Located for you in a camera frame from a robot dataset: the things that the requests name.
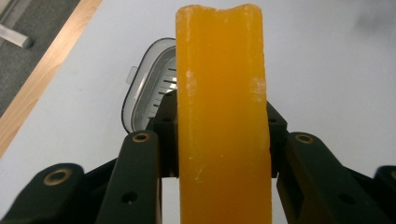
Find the yellow wax block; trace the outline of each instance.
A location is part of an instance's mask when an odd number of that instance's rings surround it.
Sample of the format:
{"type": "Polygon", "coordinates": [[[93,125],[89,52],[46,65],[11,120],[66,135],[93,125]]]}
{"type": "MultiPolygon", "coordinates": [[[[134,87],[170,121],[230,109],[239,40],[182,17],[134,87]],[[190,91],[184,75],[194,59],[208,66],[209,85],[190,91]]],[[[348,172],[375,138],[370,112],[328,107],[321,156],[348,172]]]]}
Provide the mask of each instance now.
{"type": "Polygon", "coordinates": [[[177,12],[182,224],[271,223],[262,12],[177,12]]]}

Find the white table surface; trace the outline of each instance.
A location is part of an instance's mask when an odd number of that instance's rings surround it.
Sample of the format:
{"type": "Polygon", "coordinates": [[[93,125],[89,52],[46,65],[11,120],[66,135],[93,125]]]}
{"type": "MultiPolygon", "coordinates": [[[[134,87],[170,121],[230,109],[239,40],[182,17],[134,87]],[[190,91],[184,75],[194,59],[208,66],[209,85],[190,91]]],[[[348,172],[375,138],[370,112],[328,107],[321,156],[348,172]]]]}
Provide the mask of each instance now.
{"type": "MultiPolygon", "coordinates": [[[[268,99],[289,131],[321,138],[372,176],[396,164],[396,3],[250,1],[264,15],[268,99]]],[[[30,179],[59,162],[88,172],[117,157],[125,79],[149,45],[175,36],[179,7],[242,1],[104,0],[0,160],[0,216],[30,179]]],[[[274,223],[286,223],[274,191],[274,223]]],[[[164,180],[163,223],[178,223],[178,183],[164,180]]]]}

